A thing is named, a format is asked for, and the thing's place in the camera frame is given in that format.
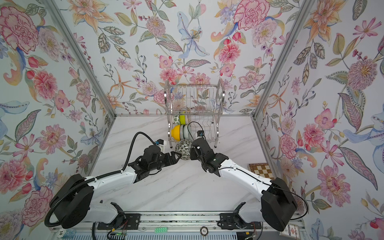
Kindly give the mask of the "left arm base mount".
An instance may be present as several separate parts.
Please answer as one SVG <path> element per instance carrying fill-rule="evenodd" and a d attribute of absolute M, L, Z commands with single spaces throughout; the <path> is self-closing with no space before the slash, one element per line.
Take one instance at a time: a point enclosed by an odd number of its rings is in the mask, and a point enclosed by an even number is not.
<path fill-rule="evenodd" d="M 140 224 L 140 214 L 118 214 L 109 224 L 98 223 L 97 230 L 137 230 Z"/>

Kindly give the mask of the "green leaf pattern bowl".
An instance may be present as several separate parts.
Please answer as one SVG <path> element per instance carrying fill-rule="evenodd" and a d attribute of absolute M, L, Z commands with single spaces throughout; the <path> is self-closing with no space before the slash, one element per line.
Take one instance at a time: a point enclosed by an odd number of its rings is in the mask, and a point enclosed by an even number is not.
<path fill-rule="evenodd" d="M 174 125 L 180 125 L 181 122 L 180 122 L 180 116 L 179 115 L 174 115 L 173 116 L 173 124 Z"/>

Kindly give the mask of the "silver wire dish rack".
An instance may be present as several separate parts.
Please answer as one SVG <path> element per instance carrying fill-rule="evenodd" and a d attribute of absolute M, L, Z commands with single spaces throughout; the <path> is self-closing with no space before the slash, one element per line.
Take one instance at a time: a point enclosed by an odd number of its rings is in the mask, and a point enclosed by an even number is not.
<path fill-rule="evenodd" d="M 214 147 L 219 143 L 219 123 L 223 114 L 225 90 L 221 83 L 215 85 L 166 83 L 164 87 L 164 100 L 168 120 L 168 140 L 172 148 L 176 142 L 171 137 L 174 115 L 191 115 L 191 128 L 193 140 L 198 130 L 205 131 L 206 140 Z"/>

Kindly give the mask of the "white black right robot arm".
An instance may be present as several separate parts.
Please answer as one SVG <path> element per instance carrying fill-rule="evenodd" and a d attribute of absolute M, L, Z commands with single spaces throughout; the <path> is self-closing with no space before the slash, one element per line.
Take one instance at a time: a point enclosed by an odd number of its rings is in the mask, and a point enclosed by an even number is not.
<path fill-rule="evenodd" d="M 252 222 L 266 222 L 282 232 L 298 204 L 285 181 L 261 177 L 236 164 L 229 157 L 215 153 L 204 138 L 192 142 L 191 159 L 198 160 L 205 172 L 231 180 L 251 193 L 257 200 L 240 203 L 233 211 L 233 222 L 243 229 Z"/>

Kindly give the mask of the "yellow plastic bowl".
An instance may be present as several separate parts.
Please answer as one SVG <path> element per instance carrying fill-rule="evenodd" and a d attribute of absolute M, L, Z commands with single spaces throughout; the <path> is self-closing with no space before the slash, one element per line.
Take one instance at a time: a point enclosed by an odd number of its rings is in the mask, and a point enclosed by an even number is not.
<path fill-rule="evenodd" d="M 180 125 L 176 125 L 172 130 L 171 130 L 171 137 L 176 141 L 179 142 L 181 140 L 180 137 Z"/>

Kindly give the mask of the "dark blue floral bowl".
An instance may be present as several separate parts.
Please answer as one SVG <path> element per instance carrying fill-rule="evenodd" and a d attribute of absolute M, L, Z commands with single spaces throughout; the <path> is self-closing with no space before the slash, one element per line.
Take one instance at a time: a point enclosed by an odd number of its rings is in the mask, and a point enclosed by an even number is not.
<path fill-rule="evenodd" d="M 185 125 L 180 125 L 179 127 L 179 133 L 180 133 L 180 140 L 184 140 L 185 139 L 185 135 L 184 135 L 184 127 Z"/>

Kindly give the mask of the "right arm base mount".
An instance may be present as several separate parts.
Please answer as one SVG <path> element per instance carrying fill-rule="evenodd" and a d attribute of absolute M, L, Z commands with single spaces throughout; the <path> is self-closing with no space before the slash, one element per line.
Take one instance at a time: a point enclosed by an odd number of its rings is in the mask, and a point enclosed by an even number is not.
<path fill-rule="evenodd" d="M 260 230 L 261 222 L 246 223 L 238 215 L 234 213 L 220 213 L 218 227 L 222 230 Z"/>

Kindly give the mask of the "pale green celadon bowl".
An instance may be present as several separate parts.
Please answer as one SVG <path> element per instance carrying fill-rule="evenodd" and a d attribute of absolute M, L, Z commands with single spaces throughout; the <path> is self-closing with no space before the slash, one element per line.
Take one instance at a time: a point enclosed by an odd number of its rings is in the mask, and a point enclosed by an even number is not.
<path fill-rule="evenodd" d="M 190 141 L 193 140 L 193 137 L 191 135 L 191 128 L 190 128 L 190 126 L 184 125 L 184 127 L 183 127 L 183 135 L 184 135 L 184 139 L 190 140 Z"/>

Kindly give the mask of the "black white patterned bowl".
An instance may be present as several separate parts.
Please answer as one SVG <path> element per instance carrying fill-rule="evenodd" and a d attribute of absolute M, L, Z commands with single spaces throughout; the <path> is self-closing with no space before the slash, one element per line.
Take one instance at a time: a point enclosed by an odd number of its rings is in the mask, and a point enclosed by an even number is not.
<path fill-rule="evenodd" d="M 192 141 L 190 140 L 181 140 L 180 142 L 177 143 L 176 145 L 176 153 L 181 154 L 181 159 L 188 161 L 191 159 L 191 146 L 192 146 Z"/>

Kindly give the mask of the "lime green plastic bowl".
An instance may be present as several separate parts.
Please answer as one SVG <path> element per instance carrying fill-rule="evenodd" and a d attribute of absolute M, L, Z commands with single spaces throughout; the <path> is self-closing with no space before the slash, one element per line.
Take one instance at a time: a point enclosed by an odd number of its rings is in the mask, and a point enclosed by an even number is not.
<path fill-rule="evenodd" d="M 186 125 L 187 124 L 187 118 L 185 115 L 179 115 L 180 125 Z"/>

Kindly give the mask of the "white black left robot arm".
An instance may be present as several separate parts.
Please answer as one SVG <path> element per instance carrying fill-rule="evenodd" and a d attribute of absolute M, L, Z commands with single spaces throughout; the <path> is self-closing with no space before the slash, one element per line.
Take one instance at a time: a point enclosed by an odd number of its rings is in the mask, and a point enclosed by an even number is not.
<path fill-rule="evenodd" d="M 124 170 L 96 177 L 70 177 L 50 202 L 45 226 L 69 229 L 79 223 L 104 223 L 117 229 L 128 220 L 124 210 L 113 202 L 111 193 L 159 173 L 162 168 L 178 163 L 182 155 L 174 151 L 163 153 L 151 145 Z"/>

